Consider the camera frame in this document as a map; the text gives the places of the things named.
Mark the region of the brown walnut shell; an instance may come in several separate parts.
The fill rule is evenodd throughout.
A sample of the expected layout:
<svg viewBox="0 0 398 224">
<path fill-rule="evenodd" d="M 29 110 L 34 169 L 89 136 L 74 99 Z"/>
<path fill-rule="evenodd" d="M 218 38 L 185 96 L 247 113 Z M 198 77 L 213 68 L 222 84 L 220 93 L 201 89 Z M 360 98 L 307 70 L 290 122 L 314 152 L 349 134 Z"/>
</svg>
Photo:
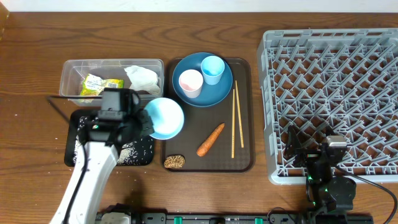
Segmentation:
<svg viewBox="0 0 398 224">
<path fill-rule="evenodd" d="M 168 156 L 164 161 L 166 169 L 181 169 L 185 165 L 185 158 L 182 155 Z"/>
</svg>

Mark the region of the light blue bowl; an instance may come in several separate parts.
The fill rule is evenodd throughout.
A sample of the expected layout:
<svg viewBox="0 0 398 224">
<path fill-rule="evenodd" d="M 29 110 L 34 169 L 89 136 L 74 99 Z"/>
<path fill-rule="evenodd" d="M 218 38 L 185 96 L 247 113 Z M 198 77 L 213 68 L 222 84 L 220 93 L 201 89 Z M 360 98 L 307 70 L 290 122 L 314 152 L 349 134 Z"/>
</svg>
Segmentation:
<svg viewBox="0 0 398 224">
<path fill-rule="evenodd" d="M 174 138 L 183 128 L 184 113 L 181 106 L 170 98 L 156 98 L 146 104 L 154 132 L 150 136 L 158 140 Z"/>
</svg>

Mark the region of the white napkin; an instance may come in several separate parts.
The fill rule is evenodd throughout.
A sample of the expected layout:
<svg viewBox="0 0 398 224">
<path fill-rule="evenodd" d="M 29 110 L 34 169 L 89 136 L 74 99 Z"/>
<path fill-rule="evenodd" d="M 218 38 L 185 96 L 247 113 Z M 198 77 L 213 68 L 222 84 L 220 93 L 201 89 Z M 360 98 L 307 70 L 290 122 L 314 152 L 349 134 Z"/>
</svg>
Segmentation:
<svg viewBox="0 0 398 224">
<path fill-rule="evenodd" d="M 158 76 L 152 70 L 137 65 L 132 65 L 124 69 L 129 78 L 130 89 L 134 91 L 146 91 L 151 95 L 160 93 L 158 86 Z"/>
</svg>

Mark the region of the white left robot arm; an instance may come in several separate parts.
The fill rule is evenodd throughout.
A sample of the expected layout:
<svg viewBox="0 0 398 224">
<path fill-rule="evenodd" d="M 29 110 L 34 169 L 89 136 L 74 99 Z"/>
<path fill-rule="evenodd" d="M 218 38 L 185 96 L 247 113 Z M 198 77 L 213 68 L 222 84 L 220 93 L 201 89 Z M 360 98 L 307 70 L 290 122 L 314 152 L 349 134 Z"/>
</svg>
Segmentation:
<svg viewBox="0 0 398 224">
<path fill-rule="evenodd" d="M 100 98 L 101 108 L 76 129 L 75 168 L 52 223 L 94 223 L 123 146 L 154 132 L 136 91 L 105 88 Z"/>
</svg>

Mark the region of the orange carrot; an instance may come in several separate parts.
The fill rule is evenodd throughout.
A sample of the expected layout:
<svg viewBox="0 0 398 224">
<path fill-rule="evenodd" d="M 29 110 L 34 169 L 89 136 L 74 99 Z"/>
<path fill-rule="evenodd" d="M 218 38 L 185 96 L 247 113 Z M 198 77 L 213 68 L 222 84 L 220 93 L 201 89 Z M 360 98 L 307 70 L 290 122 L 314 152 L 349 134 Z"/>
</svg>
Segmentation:
<svg viewBox="0 0 398 224">
<path fill-rule="evenodd" d="M 215 141 L 218 139 L 218 136 L 221 134 L 223 129 L 224 129 L 224 123 L 221 123 L 216 127 L 216 129 L 208 136 L 208 138 L 197 149 L 198 156 L 203 157 L 207 154 L 212 145 L 214 145 Z"/>
</svg>

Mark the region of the pink cup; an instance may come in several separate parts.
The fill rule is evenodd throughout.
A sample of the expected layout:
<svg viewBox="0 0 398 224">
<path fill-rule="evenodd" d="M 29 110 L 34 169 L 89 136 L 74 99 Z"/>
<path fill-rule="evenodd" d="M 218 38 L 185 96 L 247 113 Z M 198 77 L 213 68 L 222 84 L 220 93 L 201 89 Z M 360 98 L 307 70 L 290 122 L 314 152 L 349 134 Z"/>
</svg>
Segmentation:
<svg viewBox="0 0 398 224">
<path fill-rule="evenodd" d="M 178 83 L 188 98 L 196 98 L 201 93 L 203 76 L 194 69 L 189 69 L 180 75 Z"/>
</svg>

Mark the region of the green snack wrapper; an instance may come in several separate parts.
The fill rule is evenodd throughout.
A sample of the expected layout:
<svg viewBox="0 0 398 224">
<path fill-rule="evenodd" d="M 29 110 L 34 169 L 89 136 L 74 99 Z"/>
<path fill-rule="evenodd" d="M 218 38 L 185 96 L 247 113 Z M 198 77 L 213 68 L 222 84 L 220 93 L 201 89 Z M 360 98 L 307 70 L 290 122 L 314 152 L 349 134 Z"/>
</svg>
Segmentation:
<svg viewBox="0 0 398 224">
<path fill-rule="evenodd" d="M 124 88 L 124 80 L 102 79 L 89 73 L 83 81 L 80 96 L 99 96 L 105 88 Z"/>
</svg>

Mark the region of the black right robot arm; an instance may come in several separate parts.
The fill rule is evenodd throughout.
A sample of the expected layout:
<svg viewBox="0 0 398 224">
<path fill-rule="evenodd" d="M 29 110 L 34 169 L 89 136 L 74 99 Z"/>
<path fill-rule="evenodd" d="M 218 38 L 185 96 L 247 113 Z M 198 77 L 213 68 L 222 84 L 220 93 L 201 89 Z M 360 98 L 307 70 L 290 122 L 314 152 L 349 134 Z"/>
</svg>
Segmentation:
<svg viewBox="0 0 398 224">
<path fill-rule="evenodd" d="M 293 127 L 288 127 L 284 157 L 293 159 L 293 166 L 307 170 L 306 194 L 313 204 L 298 223 L 348 223 L 346 212 L 353 209 L 356 182 L 344 176 L 334 176 L 332 167 L 342 161 L 347 150 L 343 136 L 326 128 L 325 139 L 315 149 L 301 145 Z"/>
</svg>

